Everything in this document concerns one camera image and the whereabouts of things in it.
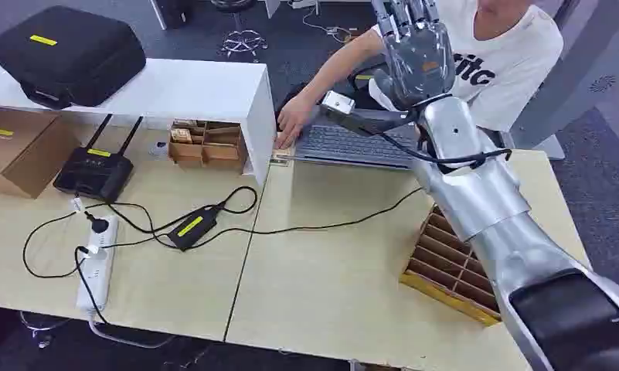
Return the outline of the person's right hand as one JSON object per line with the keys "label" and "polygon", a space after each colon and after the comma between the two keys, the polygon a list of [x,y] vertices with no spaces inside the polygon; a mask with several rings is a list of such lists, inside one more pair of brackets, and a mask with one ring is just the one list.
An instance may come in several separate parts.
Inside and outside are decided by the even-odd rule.
{"label": "person's right hand", "polygon": [[300,93],[291,98],[281,109],[277,117],[281,133],[274,142],[275,149],[289,148],[308,123],[317,100],[308,94]]}

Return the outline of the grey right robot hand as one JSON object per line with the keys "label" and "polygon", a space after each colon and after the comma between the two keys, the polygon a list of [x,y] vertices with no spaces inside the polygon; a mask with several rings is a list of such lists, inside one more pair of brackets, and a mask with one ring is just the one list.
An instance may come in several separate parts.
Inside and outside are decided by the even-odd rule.
{"label": "grey right robot hand", "polygon": [[455,66],[446,25],[434,1],[372,1],[386,50],[386,69],[373,79],[392,105],[406,111],[448,94]]}

